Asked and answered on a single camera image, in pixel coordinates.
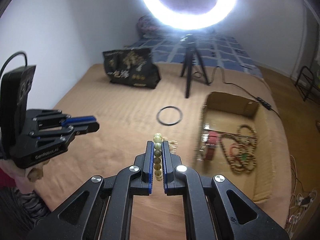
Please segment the power cord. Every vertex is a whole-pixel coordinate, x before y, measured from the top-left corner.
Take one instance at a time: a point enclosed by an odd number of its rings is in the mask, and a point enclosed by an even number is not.
[[[216,68],[214,68],[214,70],[212,71],[212,75],[211,75],[211,81],[209,82],[210,84],[212,84],[213,81],[214,81],[214,76],[215,76],[215,73],[216,73],[217,68],[220,68],[220,69],[221,69],[222,82],[223,82],[224,84],[234,85],[234,86],[240,88],[241,90],[243,90],[244,92],[246,92],[248,95],[250,95],[252,98],[254,98],[256,101],[258,101],[260,104],[262,104],[263,107],[265,107],[265,108],[268,109],[269,111],[271,110],[271,111],[275,112],[276,115],[277,115],[277,116],[280,118],[280,120],[281,120],[280,115],[279,115],[274,109],[272,109],[272,106],[271,106],[269,103],[267,103],[266,101],[264,101],[262,98],[260,98],[260,97],[255,97],[255,96],[252,95],[249,91],[247,91],[246,89],[244,89],[243,87],[241,87],[241,86],[239,86],[239,85],[237,85],[237,84],[234,84],[234,83],[231,83],[231,82],[226,82],[224,68],[219,67],[219,66],[217,66]]]
[[[302,182],[297,178],[297,175],[296,175],[296,173],[294,172],[294,169],[293,169],[293,168],[291,168],[291,170],[293,171],[293,174],[294,174],[295,179],[296,179],[298,182],[300,182],[300,184],[301,184],[301,189],[302,189],[303,193],[308,193],[308,194],[310,194],[311,192],[304,191],[304,188],[303,188]]]
[[[3,64],[1,70],[0,70],[0,78],[2,77],[2,74],[4,72],[5,67],[9,64],[9,62],[16,56],[18,55],[23,55],[24,56],[24,62],[25,62],[25,67],[28,66],[28,60],[27,60],[27,54],[24,51],[18,51],[14,54],[12,54],[7,60],[6,62]]]
[[[297,165],[296,165],[296,159],[293,157],[293,155],[290,154],[290,161],[292,162],[294,169],[295,169],[295,176],[298,177],[298,172],[297,172]],[[297,198],[295,196],[295,192],[296,192],[296,188],[297,188],[297,183],[298,181],[296,180],[294,183],[294,188],[293,188],[293,192],[292,192],[292,196],[291,196],[291,200],[290,203],[292,202],[293,197],[295,198],[295,203],[297,201]]]

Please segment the tripod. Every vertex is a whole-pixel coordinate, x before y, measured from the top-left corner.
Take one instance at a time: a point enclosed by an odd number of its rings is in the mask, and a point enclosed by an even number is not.
[[[188,71],[187,71],[186,98],[189,98],[190,87],[191,87],[191,78],[192,78],[192,67],[193,67],[192,60],[193,60],[193,55],[194,54],[196,54],[196,56],[197,56],[197,58],[199,60],[199,63],[200,63],[200,66],[201,66],[201,70],[202,70],[202,75],[204,77],[205,83],[208,86],[210,86],[210,83],[208,81],[208,76],[207,76],[207,73],[205,71],[201,55],[200,55],[199,51],[196,48],[196,39],[193,37],[192,34],[187,34],[186,37],[184,38],[184,41],[186,43],[186,56],[185,56],[185,60],[183,62],[183,68],[182,68],[180,77],[183,77],[186,68],[188,68]]]

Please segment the bed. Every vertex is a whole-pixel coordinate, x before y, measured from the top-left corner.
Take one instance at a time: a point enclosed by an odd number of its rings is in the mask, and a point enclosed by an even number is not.
[[[195,35],[205,66],[220,66],[262,78],[254,62],[235,38],[221,34]],[[186,49],[179,38],[142,38],[130,48],[150,48],[154,63],[183,63]],[[194,65],[199,65],[194,57]]]
[[[188,31],[164,25],[151,14],[139,19],[137,31],[140,40],[129,46],[129,49],[150,48],[154,63],[183,63],[186,49],[180,38]],[[219,66],[262,78],[259,68],[235,38],[217,33],[214,27],[193,30],[192,34],[205,66]],[[193,64],[199,65],[196,57]]]
[[[206,96],[222,91],[243,97],[248,95],[237,87],[223,84],[221,72],[211,86],[192,83],[189,99],[184,98],[185,78],[180,77],[182,64],[158,63],[162,80],[156,89],[144,89],[111,84],[103,65],[92,66],[84,77],[56,105],[72,116],[94,115],[100,123],[96,133],[78,136],[69,151],[44,166],[44,177],[36,182],[36,191],[51,210],[94,175],[109,177],[132,165],[135,156],[145,152],[153,134],[162,133],[178,142],[177,154],[191,166],[199,132],[199,119]],[[277,110],[271,92],[253,75],[225,70],[226,80],[235,82],[249,92],[268,101]],[[157,111],[175,105],[183,112],[182,121],[166,127],[156,121]],[[165,114],[164,120],[175,118]],[[274,179],[271,198],[259,204],[282,227],[285,225],[291,197],[290,159],[284,128],[275,113],[268,111],[272,137]],[[185,224],[181,196],[167,197],[163,183],[154,179],[150,196],[135,196],[131,239],[185,239]]]

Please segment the cardboard box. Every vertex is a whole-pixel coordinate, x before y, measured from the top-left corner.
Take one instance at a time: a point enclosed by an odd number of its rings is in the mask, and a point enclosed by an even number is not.
[[[257,163],[250,173],[232,171],[218,143],[212,161],[196,158],[193,165],[193,168],[204,176],[213,177],[216,174],[222,174],[255,203],[263,203],[271,197],[274,179],[266,111],[261,104],[251,99],[223,92],[212,92],[208,95],[203,107],[196,150],[202,145],[201,135],[204,132],[204,124],[208,123],[210,129],[234,134],[237,133],[239,125],[247,124],[257,132],[257,147],[254,152]],[[229,146],[234,141],[224,139],[223,142],[228,152]]]

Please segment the tan bed sheet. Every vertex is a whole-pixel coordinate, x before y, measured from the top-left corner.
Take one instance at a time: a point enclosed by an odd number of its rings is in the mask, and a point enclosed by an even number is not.
[[[189,99],[184,98],[186,79],[180,78],[177,64],[159,64],[162,80],[155,90],[109,83],[102,65],[92,66],[84,77],[56,105],[72,116],[94,115],[100,130],[76,137],[69,151],[44,167],[44,178],[36,182],[36,191],[51,210],[93,175],[109,177],[130,166],[136,155],[145,152],[147,140],[156,132],[178,142],[177,154],[191,165],[198,136],[201,107],[211,91],[222,91],[248,97],[233,85],[223,84],[217,70],[211,86],[193,81]],[[211,75],[212,68],[207,68]],[[233,70],[225,70],[226,81],[234,82],[255,96],[269,102],[276,110],[269,89],[258,78]],[[182,121],[162,126],[156,121],[157,111],[174,105],[183,112]],[[164,119],[175,118],[168,111]],[[282,227],[285,225],[291,196],[290,158],[281,121],[268,112],[272,130],[275,179],[272,196],[260,207]],[[182,197],[167,197],[163,183],[154,179],[150,196],[135,196],[131,239],[185,239]]]

